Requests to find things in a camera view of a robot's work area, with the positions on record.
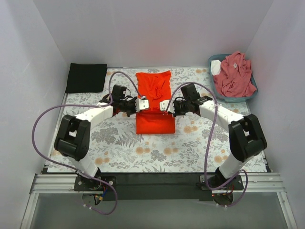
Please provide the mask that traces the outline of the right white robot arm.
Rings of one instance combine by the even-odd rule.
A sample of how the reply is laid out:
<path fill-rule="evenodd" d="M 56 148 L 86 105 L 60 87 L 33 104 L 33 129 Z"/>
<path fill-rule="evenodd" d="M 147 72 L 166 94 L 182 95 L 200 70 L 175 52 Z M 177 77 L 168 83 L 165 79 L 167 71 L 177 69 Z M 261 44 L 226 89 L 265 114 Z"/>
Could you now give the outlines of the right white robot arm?
<path fill-rule="evenodd" d="M 214 95 L 200 96 L 196 85 L 195 82 L 181 84 L 178 88 L 182 91 L 182 98 L 177 100 L 172 96 L 169 102 L 161 102 L 160 108 L 174 117 L 191 112 L 211 120 L 213 123 L 209 142 L 216 125 L 227 131 L 231 152 L 216 169 L 215 174 L 205 177 L 203 183 L 210 190 L 225 190 L 233 184 L 233 179 L 242 171 L 244 165 L 267 148 L 267 141 L 257 116 L 242 115 L 224 108 Z"/>

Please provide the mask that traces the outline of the orange t-shirt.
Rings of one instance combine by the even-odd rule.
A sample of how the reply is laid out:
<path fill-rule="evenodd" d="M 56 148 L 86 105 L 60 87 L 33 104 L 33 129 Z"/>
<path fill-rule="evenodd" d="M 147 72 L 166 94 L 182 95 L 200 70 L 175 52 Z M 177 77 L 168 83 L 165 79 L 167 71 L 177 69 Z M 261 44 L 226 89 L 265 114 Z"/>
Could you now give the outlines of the orange t-shirt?
<path fill-rule="evenodd" d="M 175 118 L 160 110 L 160 102 L 171 98 L 171 71 L 137 73 L 138 90 L 149 101 L 149 109 L 136 115 L 137 134 L 174 134 Z"/>

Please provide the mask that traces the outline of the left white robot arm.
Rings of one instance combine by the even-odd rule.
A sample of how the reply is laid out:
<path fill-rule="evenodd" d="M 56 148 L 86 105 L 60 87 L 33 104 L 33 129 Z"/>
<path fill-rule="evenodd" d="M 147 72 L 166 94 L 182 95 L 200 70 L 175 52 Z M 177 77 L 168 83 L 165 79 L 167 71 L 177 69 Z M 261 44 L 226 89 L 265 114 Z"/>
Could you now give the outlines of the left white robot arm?
<path fill-rule="evenodd" d="M 126 95 L 126 91 L 126 87 L 116 84 L 112 93 L 104 96 L 96 108 L 75 116 L 67 114 L 61 120 L 54 148 L 69 159 L 77 173 L 86 174 L 79 177 L 89 190 L 96 191 L 102 186 L 101 172 L 88 155 L 91 130 L 119 112 L 130 116 L 139 111 L 138 97 Z"/>

